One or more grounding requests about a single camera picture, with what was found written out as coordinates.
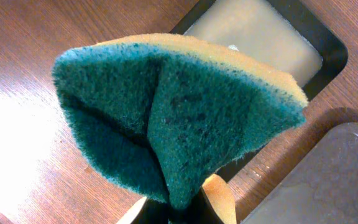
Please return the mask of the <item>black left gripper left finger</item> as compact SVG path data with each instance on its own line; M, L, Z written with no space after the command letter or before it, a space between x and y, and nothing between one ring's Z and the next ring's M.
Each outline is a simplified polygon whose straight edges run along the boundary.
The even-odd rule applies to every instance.
M131 224L167 224L168 205L147 197L140 199L132 206L135 216Z

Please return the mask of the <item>green and yellow sponge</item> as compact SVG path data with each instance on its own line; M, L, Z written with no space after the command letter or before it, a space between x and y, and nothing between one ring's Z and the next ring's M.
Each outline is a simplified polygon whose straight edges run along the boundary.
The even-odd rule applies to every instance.
M178 34L69 49L52 76L90 166L115 185L166 203L168 223L179 223L221 167L302 125L308 104L290 74Z

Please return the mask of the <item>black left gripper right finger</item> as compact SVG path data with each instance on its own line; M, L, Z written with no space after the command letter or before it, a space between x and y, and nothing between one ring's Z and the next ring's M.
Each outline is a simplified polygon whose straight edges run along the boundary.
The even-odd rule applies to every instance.
M189 207L180 215L179 223L185 224L223 224L213 210L206 193L200 188Z

